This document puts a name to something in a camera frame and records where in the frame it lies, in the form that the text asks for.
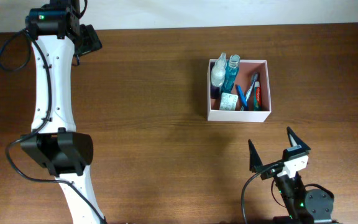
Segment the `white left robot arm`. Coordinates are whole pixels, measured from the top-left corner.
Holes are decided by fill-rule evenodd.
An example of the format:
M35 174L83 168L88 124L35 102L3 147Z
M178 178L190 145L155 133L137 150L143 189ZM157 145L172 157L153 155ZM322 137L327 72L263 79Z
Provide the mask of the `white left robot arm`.
M105 223L90 177L93 141L76 131L71 106L73 60L101 48L92 26L80 24L79 1L50 1L25 19L36 67L32 136L21 149L63 190L74 223Z

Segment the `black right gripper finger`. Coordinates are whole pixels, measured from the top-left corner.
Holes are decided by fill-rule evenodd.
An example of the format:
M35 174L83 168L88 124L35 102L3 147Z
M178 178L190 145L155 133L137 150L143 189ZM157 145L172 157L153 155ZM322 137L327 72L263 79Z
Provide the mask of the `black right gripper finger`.
M260 168L263 166L263 163L261 161L260 156L257 153L257 150L253 144L253 142L249 139L248 140L249 145L249 170L251 172L258 172Z
M289 126L287 127L287 136L291 147L296 146L306 151L310 150L310 147L304 141L302 141Z

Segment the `blue disposable razor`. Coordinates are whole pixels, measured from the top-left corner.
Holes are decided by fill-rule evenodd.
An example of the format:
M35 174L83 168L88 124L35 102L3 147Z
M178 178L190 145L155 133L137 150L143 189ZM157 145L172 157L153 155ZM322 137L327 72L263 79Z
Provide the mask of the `blue disposable razor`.
M241 111L247 111L248 110L247 100L246 100L246 97L244 95L244 92L242 91L241 86L236 85L236 90L237 90L237 93L238 93L239 98L240 98L241 103L242 103Z

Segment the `purple foam soap dispenser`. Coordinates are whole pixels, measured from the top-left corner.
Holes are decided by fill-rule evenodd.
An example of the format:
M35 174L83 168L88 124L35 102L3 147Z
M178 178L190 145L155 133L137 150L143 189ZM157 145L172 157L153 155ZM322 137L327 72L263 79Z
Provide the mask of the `purple foam soap dispenser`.
M226 53L222 52L220 57L215 61L214 66L211 70L210 77L210 90L211 90L211 98L218 99L220 96L222 85L225 81L226 76Z

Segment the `green soap bar box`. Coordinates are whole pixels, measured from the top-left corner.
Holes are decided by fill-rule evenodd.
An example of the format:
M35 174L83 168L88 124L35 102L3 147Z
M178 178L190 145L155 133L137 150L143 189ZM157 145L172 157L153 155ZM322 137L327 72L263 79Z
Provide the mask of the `green soap bar box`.
M239 97L231 93L222 93L219 110L235 111Z

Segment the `blue white toothbrush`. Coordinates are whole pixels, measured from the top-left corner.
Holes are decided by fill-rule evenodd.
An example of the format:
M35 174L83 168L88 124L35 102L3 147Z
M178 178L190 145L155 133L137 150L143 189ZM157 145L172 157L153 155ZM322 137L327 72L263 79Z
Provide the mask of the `blue white toothbrush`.
M255 82L258 80L258 77L259 77L259 73L258 73L258 72L254 73L254 74L252 75L250 87L248 88L247 92L244 93L244 95L245 95L245 97L246 97L246 100L247 100L247 105L248 105L248 100L249 100L249 98L250 98L250 96L251 96L251 93L252 93L252 91L253 91L253 89L254 89L254 84L255 84Z

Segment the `green toothpaste tube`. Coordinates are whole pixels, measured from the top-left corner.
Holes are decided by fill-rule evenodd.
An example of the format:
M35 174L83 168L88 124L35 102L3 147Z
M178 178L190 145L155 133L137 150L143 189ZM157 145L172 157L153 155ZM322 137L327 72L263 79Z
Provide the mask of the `green toothpaste tube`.
M254 111L261 111L262 110L262 103L261 103L261 87L260 82L256 81L254 84Z

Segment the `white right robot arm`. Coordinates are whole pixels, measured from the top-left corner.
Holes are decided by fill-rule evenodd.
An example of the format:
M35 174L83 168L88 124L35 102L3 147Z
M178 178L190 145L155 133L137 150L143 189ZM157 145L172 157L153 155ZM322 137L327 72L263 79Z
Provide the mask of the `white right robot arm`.
M288 215L273 217L274 223L335 223L331 218L334 206L334 194L318 184L304 184L300 170L308 165L311 148L294 131L287 127L290 147L285 149L282 158L264 165L251 140L248 140L250 153L249 170L253 176L242 188L241 209L246 221L245 190L252 180L272 178L283 200Z

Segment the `blue mouthwash bottle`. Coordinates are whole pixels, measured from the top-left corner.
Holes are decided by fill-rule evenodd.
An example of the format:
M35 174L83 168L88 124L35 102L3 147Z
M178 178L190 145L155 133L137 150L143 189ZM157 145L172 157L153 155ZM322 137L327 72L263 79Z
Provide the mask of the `blue mouthwash bottle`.
M239 55L230 56L226 67L225 80L221 88L222 93L231 93L237 74L239 73L240 61L241 58Z

